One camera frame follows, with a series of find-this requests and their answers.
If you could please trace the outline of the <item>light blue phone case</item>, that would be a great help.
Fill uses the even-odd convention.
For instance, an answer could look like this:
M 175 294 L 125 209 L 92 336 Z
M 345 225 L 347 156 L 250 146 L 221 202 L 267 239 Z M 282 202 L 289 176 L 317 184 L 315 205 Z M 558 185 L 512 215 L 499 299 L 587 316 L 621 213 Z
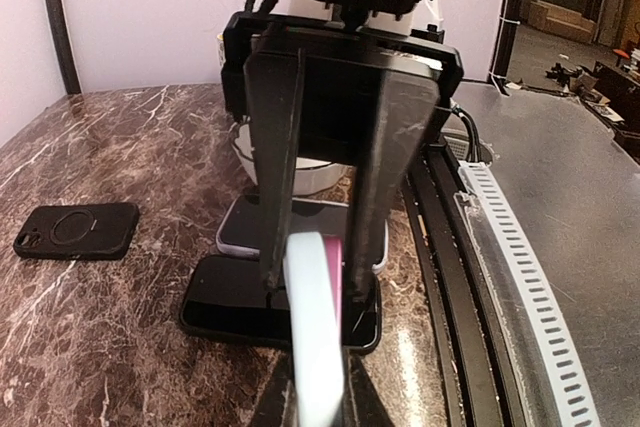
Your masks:
M 323 237 L 318 232 L 290 235 L 283 263 L 300 426 L 332 425 L 344 392 L 342 343 Z

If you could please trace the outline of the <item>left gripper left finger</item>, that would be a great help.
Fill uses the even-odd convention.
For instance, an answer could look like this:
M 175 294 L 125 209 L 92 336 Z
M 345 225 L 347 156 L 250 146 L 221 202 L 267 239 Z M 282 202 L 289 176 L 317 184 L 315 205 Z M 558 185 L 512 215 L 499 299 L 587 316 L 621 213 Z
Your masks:
M 291 361 L 278 361 L 266 382 L 252 417 L 253 426 L 297 426 Z

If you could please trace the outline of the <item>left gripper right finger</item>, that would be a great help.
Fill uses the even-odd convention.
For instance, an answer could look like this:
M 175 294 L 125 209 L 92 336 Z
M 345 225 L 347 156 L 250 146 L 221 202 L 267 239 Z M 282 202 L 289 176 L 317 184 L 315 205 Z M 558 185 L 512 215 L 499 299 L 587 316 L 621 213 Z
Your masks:
M 342 400 L 343 426 L 393 426 L 359 356 L 345 354 L 345 390 Z

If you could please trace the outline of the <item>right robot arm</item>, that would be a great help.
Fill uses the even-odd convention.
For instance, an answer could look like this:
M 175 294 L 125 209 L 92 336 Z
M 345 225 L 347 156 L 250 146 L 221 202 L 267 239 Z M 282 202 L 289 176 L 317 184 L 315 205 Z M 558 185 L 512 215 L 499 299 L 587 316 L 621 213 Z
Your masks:
M 295 164 L 356 170 L 347 217 L 349 293 L 419 149 L 437 138 L 462 76 L 458 52 L 411 33 L 421 0 L 246 0 L 223 33 L 227 110 L 247 120 L 261 196 L 261 279 L 274 289 L 289 234 Z

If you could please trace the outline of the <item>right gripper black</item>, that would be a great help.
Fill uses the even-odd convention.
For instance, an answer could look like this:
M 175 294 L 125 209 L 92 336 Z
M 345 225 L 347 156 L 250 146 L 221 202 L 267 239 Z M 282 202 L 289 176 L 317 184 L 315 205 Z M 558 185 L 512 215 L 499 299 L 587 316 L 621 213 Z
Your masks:
M 366 297 L 395 193 L 462 80 L 459 53 L 414 36 L 247 12 L 232 15 L 223 38 L 226 108 L 250 118 L 265 288 L 280 279 L 299 154 L 357 164 L 346 293 Z

